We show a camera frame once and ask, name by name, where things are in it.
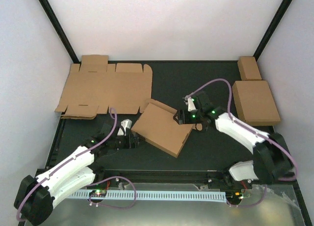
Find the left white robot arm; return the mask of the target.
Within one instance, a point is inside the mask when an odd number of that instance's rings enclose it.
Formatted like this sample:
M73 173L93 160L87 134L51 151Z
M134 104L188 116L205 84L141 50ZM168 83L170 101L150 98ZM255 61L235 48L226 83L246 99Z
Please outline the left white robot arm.
M83 141L76 150L51 169L20 183L14 207L18 219L33 226L42 224L65 198L86 186L101 186L105 174L95 161L110 151L134 149L144 137L131 130L131 120L110 128L104 125L96 135Z

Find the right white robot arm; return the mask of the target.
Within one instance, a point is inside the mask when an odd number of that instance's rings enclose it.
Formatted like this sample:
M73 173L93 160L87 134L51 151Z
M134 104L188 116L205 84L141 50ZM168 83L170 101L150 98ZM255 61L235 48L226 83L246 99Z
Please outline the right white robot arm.
M252 154L252 160L233 164L223 175L224 185L235 188L242 180L260 180L264 184L282 181L294 164L282 135L269 134L242 122L220 106L210 102L204 91L185 99L186 109L173 116L179 125L201 125L200 132L208 127L224 133L243 145Z

